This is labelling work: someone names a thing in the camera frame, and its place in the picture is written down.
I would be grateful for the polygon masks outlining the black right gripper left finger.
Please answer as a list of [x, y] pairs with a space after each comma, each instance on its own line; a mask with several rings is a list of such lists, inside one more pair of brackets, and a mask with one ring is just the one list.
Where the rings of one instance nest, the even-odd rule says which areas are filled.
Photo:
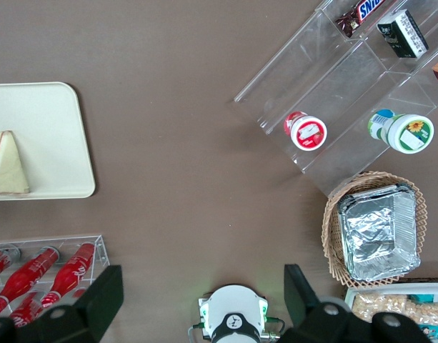
[[71, 305], [52, 307], [19, 328], [0, 317], [0, 342], [100, 342], [123, 302], [122, 268], [110, 265]]

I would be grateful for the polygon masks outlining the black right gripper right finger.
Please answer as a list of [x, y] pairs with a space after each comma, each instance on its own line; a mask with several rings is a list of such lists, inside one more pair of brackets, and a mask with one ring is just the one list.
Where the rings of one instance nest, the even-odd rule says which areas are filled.
[[332, 301], [322, 302], [297, 264], [284, 266], [284, 302], [293, 327], [279, 342], [429, 342], [403, 314], [379, 312], [366, 322]]

